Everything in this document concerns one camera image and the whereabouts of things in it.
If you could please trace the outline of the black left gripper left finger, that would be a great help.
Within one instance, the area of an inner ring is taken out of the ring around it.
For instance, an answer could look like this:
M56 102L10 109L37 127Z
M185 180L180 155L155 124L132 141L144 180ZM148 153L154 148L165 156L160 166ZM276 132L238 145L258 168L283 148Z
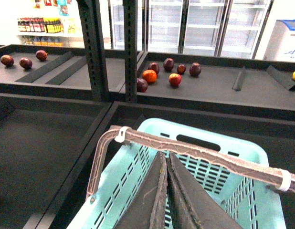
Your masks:
M116 229L163 229L167 198L167 162L157 152L135 198L116 223Z

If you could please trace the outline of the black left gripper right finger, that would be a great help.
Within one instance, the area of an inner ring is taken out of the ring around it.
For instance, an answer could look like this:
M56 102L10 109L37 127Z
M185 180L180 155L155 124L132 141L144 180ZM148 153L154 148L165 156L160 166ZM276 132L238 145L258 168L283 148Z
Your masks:
M175 229L240 229L174 153L167 158L168 199Z

